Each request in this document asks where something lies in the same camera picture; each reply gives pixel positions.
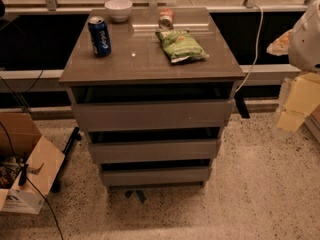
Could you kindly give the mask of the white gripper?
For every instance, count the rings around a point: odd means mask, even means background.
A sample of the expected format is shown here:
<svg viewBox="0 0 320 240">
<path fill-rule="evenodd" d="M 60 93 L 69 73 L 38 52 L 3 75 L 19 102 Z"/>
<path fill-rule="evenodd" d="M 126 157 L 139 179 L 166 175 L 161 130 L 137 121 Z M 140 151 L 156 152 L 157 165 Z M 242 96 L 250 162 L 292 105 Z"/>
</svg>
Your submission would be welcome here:
<svg viewBox="0 0 320 240">
<path fill-rule="evenodd" d="M 271 55 L 288 54 L 292 30 L 288 30 L 273 41 L 267 52 Z M 306 73 L 296 77 L 292 83 L 285 111 L 276 111 L 273 116 L 273 134 L 275 136 L 292 136 L 308 117 L 320 105 L 320 75 Z"/>
</svg>

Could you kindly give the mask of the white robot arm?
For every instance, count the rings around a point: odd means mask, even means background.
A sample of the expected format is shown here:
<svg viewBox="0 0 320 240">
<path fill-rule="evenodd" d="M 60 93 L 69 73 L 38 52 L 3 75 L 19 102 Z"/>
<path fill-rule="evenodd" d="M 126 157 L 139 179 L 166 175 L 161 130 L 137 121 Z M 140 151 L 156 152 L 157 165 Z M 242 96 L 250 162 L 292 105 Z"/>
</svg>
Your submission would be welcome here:
<svg viewBox="0 0 320 240">
<path fill-rule="evenodd" d="M 320 105 L 320 0 L 314 1 L 294 27 L 267 47 L 271 55 L 287 55 L 300 70 L 294 79 L 285 78 L 274 116 L 274 133 L 293 135 Z"/>
</svg>

